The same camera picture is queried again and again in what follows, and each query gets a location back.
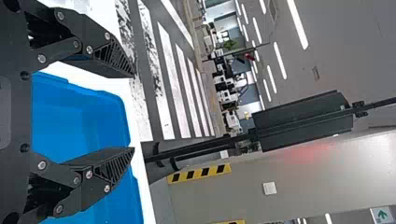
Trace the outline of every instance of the machine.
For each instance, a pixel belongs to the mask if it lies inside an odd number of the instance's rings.
[[[104,148],[62,164],[36,153],[32,74],[58,61],[108,78],[133,77],[135,68],[113,34],[76,11],[4,0],[0,18],[0,223],[73,216],[117,187],[134,149]]]

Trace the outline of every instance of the yellow and black hazard stripe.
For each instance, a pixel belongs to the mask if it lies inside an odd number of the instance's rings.
[[[196,170],[178,172],[167,177],[168,184],[177,184],[202,178],[207,178],[215,175],[225,175],[231,172],[231,165],[229,163],[222,165],[210,166],[207,168],[199,168]]]
[[[245,220],[236,220],[236,221],[216,222],[212,224],[246,224],[246,222]]]

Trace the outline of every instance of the bolt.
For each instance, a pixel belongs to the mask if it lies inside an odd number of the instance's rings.
[[[29,80],[29,78],[30,78],[30,74],[28,73],[28,72],[21,72],[21,79],[23,80],[23,81],[27,81],[27,80]]]
[[[73,180],[73,183],[74,183],[75,185],[79,184],[79,178],[78,178],[78,176]]]
[[[77,41],[77,40],[75,40],[75,41],[73,42],[73,45],[75,46],[75,48],[76,48],[76,49],[78,49],[78,47],[79,47],[79,43],[78,43],[78,41]]]
[[[56,15],[58,16],[59,20],[64,20],[64,14],[62,12],[58,12]]]
[[[39,170],[44,170],[47,167],[47,163],[45,161],[41,161],[38,163],[37,167]]]
[[[57,214],[61,214],[63,210],[64,210],[64,206],[63,205],[59,205],[58,207],[56,207],[55,212]]]
[[[47,58],[44,54],[39,54],[37,59],[40,63],[45,63],[47,61]]]
[[[21,145],[21,152],[22,153],[28,152],[29,150],[30,150],[30,145],[29,144],[25,143],[25,144]]]
[[[110,34],[109,33],[105,33],[105,38],[106,38],[106,40],[110,40]]]
[[[85,177],[87,177],[87,179],[91,179],[92,178],[92,171],[88,171],[87,174],[85,174]]]
[[[108,193],[110,191],[110,186],[109,185],[106,185],[105,186],[105,193]]]
[[[88,47],[87,47],[87,53],[88,53],[88,54],[93,54],[93,49],[92,49],[91,46],[88,46]]]

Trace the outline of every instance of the industrial machine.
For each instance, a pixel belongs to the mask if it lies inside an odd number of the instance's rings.
[[[105,148],[61,164],[36,153],[32,74],[58,61],[108,78],[133,77],[135,68],[114,35],[76,11],[4,0],[0,18],[0,222],[73,216],[117,187],[134,149]]]
[[[253,114],[255,128],[248,130],[248,133],[237,136],[226,134],[202,143],[164,151],[157,144],[145,162],[147,165],[152,162],[157,164],[157,178],[158,173],[167,176],[183,168],[179,161],[222,150],[235,151],[239,148],[241,151],[234,155],[255,151],[257,148],[268,152],[351,132],[354,117],[362,118],[368,116],[368,110],[394,104],[396,97],[368,105],[363,101],[350,104],[341,92],[329,91]]]

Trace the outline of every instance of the fluorescent light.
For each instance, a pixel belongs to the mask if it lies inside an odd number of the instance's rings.
[[[251,67],[251,74],[253,75],[254,82],[257,82],[256,73],[254,72],[253,67]]]
[[[248,14],[245,11],[245,5],[242,4],[241,6],[242,6],[242,12],[244,13],[244,17],[245,17],[245,23],[248,24]]]
[[[275,54],[277,57],[277,62],[279,63],[280,71],[282,72],[282,77],[283,77],[283,79],[286,79],[286,78],[288,78],[288,75],[286,74],[285,65],[283,64],[282,57],[280,56],[279,47],[277,46],[276,42],[274,42],[274,49],[275,49]]]
[[[271,79],[271,84],[273,85],[273,88],[274,88],[274,93],[277,93],[276,84],[274,81],[274,76],[272,75],[272,70],[271,70],[270,65],[267,65],[267,71],[268,71],[268,76],[270,76],[270,79]]]
[[[325,217],[326,217],[327,224],[332,224],[332,218],[330,217],[330,214],[327,213],[327,214],[325,215]]]
[[[246,40],[247,40],[247,42],[248,42],[248,32],[247,32],[247,27],[245,26],[245,24],[243,24],[242,26],[243,26],[243,28],[244,28],[245,39],[246,39]]]
[[[256,61],[253,61],[253,67],[254,67],[254,71],[259,74],[259,69],[257,69],[257,64]]]
[[[259,26],[257,25],[256,18],[253,17],[253,25],[256,30],[257,38],[259,39],[260,44],[262,43],[262,35],[260,34]]]
[[[262,6],[262,13],[265,15],[267,13],[267,7],[265,6],[264,0],[259,0],[259,2],[260,6]]]
[[[241,20],[239,19],[239,17],[237,17],[236,19],[238,20],[239,30],[242,32]]]
[[[241,15],[241,8],[239,7],[239,2],[238,0],[235,0],[235,4],[236,4],[236,10],[238,11],[238,15]]]
[[[264,101],[262,100],[262,96],[259,95],[260,97],[260,103],[262,103],[262,110],[265,110],[265,105],[264,105]]]
[[[297,29],[297,34],[300,37],[301,46],[303,49],[308,48],[308,39],[306,39],[305,30],[301,23],[300,15],[298,14],[297,6],[294,0],[288,0],[291,16],[293,17],[294,25]]]
[[[253,48],[256,48],[256,43],[254,42],[254,40],[251,41],[251,45],[253,46]],[[257,52],[257,50],[254,50],[254,58],[257,60],[257,62],[260,61],[259,52]]]
[[[268,85],[267,85],[267,81],[265,81],[265,79],[262,80],[264,82],[264,87],[265,87],[265,91],[267,92],[267,97],[268,97],[268,101],[271,102],[271,94],[270,91],[268,90]]]

